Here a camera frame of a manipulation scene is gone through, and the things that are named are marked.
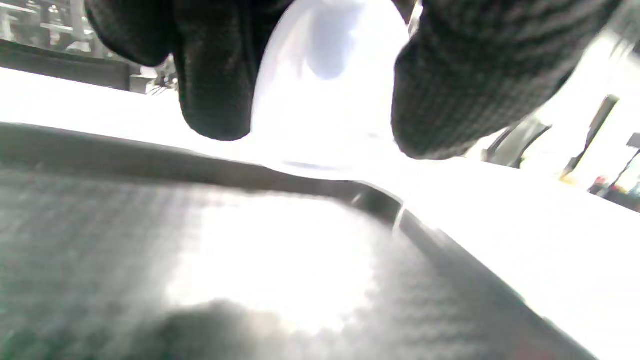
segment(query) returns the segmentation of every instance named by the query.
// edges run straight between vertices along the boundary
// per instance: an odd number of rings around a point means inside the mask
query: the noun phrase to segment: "white table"
[[[13,35],[11,32],[11,18],[9,15],[12,12],[36,13],[31,9],[0,3],[0,25],[2,26],[2,39],[7,41],[13,40]]]
[[[6,69],[0,69],[0,84],[5,122],[169,145],[247,163],[264,160],[250,140],[222,143],[192,132],[176,95],[149,97]],[[38,107],[27,103],[34,97]],[[59,102],[69,107],[51,113]],[[362,179],[404,199],[407,209],[451,236],[531,309],[601,360],[637,357],[640,214],[512,168],[465,159],[391,158]]]

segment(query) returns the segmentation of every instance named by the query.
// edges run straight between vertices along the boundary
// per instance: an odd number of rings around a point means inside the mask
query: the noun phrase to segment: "gloved hand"
[[[292,0],[85,0],[114,52],[153,67],[172,53],[188,124],[216,140],[250,131],[253,86]],[[413,158],[464,153],[558,89],[621,0],[430,0],[396,64],[392,125]]]

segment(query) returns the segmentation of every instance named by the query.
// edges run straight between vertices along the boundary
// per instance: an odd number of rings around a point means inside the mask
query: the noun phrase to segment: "black tray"
[[[592,359],[384,192],[0,124],[0,360]]]

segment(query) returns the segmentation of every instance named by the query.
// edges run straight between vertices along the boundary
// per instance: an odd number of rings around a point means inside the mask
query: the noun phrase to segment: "textured surface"
[[[0,359],[501,359],[333,200],[0,170]]]

